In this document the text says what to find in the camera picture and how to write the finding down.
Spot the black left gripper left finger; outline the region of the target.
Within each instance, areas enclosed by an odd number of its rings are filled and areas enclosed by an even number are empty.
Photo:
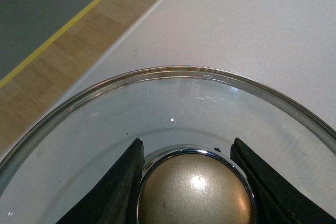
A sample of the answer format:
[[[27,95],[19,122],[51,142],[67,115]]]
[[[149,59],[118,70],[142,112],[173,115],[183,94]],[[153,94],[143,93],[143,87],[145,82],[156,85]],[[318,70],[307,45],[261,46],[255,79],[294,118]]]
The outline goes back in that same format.
[[[143,142],[136,138],[58,223],[136,223],[136,197],[143,164]]]

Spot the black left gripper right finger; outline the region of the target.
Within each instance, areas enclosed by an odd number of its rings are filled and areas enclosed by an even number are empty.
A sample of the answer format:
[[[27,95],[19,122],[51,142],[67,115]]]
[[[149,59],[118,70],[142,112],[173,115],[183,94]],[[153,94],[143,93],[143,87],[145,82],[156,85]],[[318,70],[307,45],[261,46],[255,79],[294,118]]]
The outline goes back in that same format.
[[[285,180],[241,139],[230,158],[244,171],[255,196],[258,223],[335,223],[335,218]]]

